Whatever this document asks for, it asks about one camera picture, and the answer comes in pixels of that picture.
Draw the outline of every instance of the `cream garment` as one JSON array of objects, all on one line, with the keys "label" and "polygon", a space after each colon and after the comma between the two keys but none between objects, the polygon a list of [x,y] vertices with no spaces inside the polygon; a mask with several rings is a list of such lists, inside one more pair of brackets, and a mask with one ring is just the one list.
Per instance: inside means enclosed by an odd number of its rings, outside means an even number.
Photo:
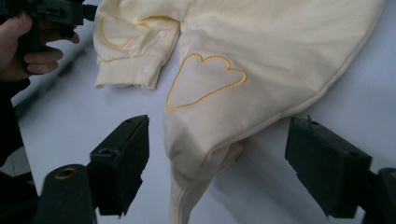
[{"label": "cream garment", "polygon": [[98,87],[154,89],[177,41],[164,110],[171,223],[188,223],[235,144],[312,105],[375,27],[385,0],[103,0],[95,20]]}]

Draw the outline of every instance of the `white surface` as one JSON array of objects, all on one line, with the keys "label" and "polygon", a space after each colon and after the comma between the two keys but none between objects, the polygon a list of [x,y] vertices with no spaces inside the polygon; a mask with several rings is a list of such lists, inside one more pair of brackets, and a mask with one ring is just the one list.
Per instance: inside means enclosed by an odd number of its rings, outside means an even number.
[{"label": "white surface", "polygon": [[[328,93],[302,112],[373,156],[372,170],[396,167],[396,1],[358,58]],[[125,119],[150,117],[150,158],[143,185],[128,215],[99,217],[102,224],[168,223],[169,161],[163,147],[165,98],[178,69],[177,49],[162,70],[156,91],[93,84],[98,68],[89,43],[21,120],[21,132],[38,192],[60,166],[89,162],[89,153]],[[194,208],[190,224],[361,223],[326,218],[284,159],[289,119],[245,142],[237,164],[215,178]]]}]

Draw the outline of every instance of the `folded fabric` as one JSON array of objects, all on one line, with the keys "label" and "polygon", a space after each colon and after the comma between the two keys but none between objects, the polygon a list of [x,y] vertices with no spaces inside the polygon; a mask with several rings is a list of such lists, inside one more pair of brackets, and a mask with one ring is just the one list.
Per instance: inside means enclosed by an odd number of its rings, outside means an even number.
[{"label": "folded fabric", "polygon": [[96,86],[154,89],[179,41],[164,110],[171,223],[188,223],[212,178],[241,152],[236,142],[312,105],[343,75],[384,2],[103,0]]}]

